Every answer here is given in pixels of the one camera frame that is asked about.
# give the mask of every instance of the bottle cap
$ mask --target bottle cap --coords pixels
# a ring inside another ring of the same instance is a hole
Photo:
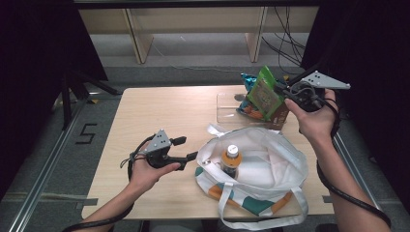
[[[229,145],[228,149],[227,149],[227,155],[230,158],[236,158],[238,157],[238,147],[235,145]]]

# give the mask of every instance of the green object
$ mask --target green object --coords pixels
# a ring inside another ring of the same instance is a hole
[[[275,93],[277,80],[268,67],[264,66],[248,94],[248,99],[262,113],[265,121],[270,121],[272,114],[283,104],[283,96]]]

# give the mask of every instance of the bottle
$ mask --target bottle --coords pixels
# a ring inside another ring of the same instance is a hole
[[[229,145],[222,154],[222,170],[232,178],[237,177],[237,168],[242,161],[242,154],[235,145]]]

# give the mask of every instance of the wooden table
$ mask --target wooden table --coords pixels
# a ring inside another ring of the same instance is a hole
[[[86,206],[82,216],[88,217],[120,192],[128,182],[127,167],[120,162],[148,136],[164,129],[168,137],[186,136],[187,142],[172,146],[169,155],[185,157],[195,152],[213,136],[207,132],[210,123],[217,124],[217,95],[244,94],[245,87],[195,86],[127,89],[121,99],[102,157],[90,188],[88,198],[98,198],[98,205]],[[242,128],[241,124],[220,124],[226,129]],[[309,175],[303,190],[310,215],[333,214],[333,206],[324,203],[329,195],[319,181],[315,168],[316,157],[308,141],[298,133],[295,116],[289,113],[283,134],[307,156]],[[208,197],[194,178],[196,160],[184,171],[163,176],[155,186],[142,195],[126,218],[177,219],[218,218],[218,201]],[[278,211],[277,216],[299,214],[296,200]],[[253,218],[247,211],[228,205],[227,218]]]

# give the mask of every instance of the finger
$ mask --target finger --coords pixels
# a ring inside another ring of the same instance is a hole
[[[330,89],[325,89],[325,100],[329,104],[331,104],[334,109],[338,110],[337,104],[336,104],[336,95],[335,91],[330,90]]]
[[[142,161],[143,161],[142,163],[146,163],[146,162],[147,162],[147,158],[145,157],[145,155],[137,155],[137,156],[134,158],[134,165],[136,165],[136,163],[141,163],[141,161],[140,161],[140,162],[137,162],[137,161],[139,161],[139,160],[142,160]]]
[[[148,147],[148,144],[150,144],[150,142],[151,142],[151,141],[146,141],[146,142],[144,143],[144,145],[142,145],[142,147],[139,149],[139,151],[144,151],[144,149]]]
[[[335,101],[336,100],[335,91],[331,89],[325,89],[325,99],[331,99]]]
[[[172,172],[172,171],[175,171],[175,170],[178,169],[180,166],[181,166],[181,163],[179,163],[179,162],[173,162],[173,163],[170,163],[170,164],[167,165],[167,166],[164,166],[164,167],[162,167],[162,168],[159,168],[158,170],[159,170],[159,172],[160,172],[160,175],[163,176],[163,175],[165,175],[165,174],[167,174],[167,173],[170,173],[170,172]]]
[[[299,116],[301,116],[302,114],[304,114],[304,110],[299,107],[299,105],[297,105],[294,101],[290,100],[290,99],[285,99],[284,102],[286,103],[287,108],[293,113],[295,114],[295,116],[298,118]]]

